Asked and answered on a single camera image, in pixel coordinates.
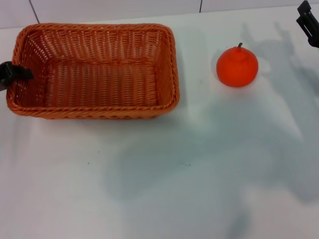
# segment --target white surface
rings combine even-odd
[[[173,29],[181,100],[157,119],[19,117],[0,93],[0,238],[318,239],[319,52],[297,17],[282,7],[112,21]],[[18,32],[0,31],[1,61]],[[260,72],[230,89],[215,62],[241,41]]]
[[[20,27],[35,24],[36,19],[28,0],[2,0],[0,28]]]
[[[85,22],[197,13],[200,8],[200,0],[32,0],[32,3],[40,22]]]
[[[203,0],[201,12],[300,5],[303,0]]]

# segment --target white wall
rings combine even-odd
[[[302,2],[303,0],[203,0],[201,11],[300,5]],[[309,2],[319,2],[319,0],[309,0]]]
[[[32,0],[40,22],[87,22],[199,12],[200,0]]]
[[[28,0],[1,0],[0,3],[0,28],[20,27],[36,23]]]

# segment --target wicker basket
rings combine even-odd
[[[179,89],[172,31],[159,24],[36,24],[17,37],[8,107],[46,119],[137,119],[171,111]]]

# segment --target orange wicker basket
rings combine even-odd
[[[31,25],[12,63],[34,74],[7,90],[8,107],[22,116],[152,118],[179,100],[174,36],[160,24]]]

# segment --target orange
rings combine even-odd
[[[225,51],[217,61],[217,76],[227,86],[247,86],[257,76],[258,60],[254,53],[241,47],[242,44]]]

